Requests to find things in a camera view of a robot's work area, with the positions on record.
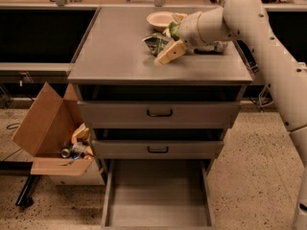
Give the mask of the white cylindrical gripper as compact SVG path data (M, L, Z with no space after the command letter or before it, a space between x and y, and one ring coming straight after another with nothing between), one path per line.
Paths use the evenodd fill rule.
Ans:
M180 40L169 42L157 55L154 60L155 65L165 65L183 56L187 48L195 50L204 45L198 28L199 18L201 17L200 11L189 15L174 12L172 17L176 23L180 24L177 30Z

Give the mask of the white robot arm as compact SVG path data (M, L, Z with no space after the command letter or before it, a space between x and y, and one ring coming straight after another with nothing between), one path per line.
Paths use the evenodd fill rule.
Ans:
M155 64L212 41L241 39L251 50L304 166L293 230L307 230L307 72L273 33L261 0L226 0L217 9L191 13L179 23L178 37L158 54Z

